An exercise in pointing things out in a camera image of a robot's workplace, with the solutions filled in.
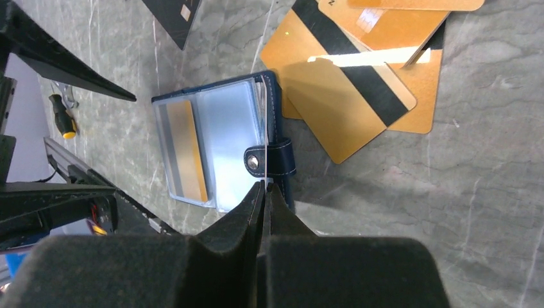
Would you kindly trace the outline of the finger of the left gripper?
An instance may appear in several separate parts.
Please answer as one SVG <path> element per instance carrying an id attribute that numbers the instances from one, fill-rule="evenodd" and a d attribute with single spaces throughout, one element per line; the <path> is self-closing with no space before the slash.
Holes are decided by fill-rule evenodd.
<path id="1" fill-rule="evenodd" d="M 1 184 L 1 250 L 20 250 L 55 228 L 91 218 L 87 200 L 114 191 L 98 185 Z"/>
<path id="2" fill-rule="evenodd" d="M 117 99 L 137 100 L 134 94 L 102 77 L 64 48 L 15 1 L 1 1 L 1 76 L 11 54 L 43 78 Z"/>

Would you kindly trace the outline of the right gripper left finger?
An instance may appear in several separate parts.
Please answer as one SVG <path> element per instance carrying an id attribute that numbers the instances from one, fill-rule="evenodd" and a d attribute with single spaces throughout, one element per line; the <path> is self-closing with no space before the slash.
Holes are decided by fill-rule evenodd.
<path id="1" fill-rule="evenodd" d="M 264 182 L 196 235 L 61 235 L 41 240 L 2 307 L 247 307 Z"/>

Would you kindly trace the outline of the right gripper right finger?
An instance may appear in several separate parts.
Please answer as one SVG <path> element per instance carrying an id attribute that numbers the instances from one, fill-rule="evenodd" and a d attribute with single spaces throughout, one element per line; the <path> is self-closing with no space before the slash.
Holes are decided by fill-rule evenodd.
<path id="1" fill-rule="evenodd" d="M 448 307 L 437 264 L 408 237 L 320 236 L 276 185 L 264 197 L 258 307 Z"/>

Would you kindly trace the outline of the blue leather card holder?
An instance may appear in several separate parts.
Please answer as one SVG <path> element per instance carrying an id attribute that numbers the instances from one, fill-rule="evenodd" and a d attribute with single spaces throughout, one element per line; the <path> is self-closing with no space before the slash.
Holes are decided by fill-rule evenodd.
<path id="1" fill-rule="evenodd" d="M 171 192 L 164 106 L 189 100 L 196 125 L 208 201 L 187 202 Z M 289 179 L 296 173 L 293 145 L 283 133 L 282 90 L 273 71 L 265 70 L 151 100 L 164 161 L 167 190 L 175 200 L 229 212 L 255 182 L 277 184 L 294 209 Z"/>

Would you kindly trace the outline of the orange credit card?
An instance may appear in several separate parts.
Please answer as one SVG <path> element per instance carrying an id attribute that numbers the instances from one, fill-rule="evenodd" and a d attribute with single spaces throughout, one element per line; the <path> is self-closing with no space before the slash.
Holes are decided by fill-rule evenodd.
<path id="1" fill-rule="evenodd" d="M 187 202 L 208 201 L 196 125 L 189 100 L 164 106 L 164 135 L 168 146 L 171 192 Z"/>

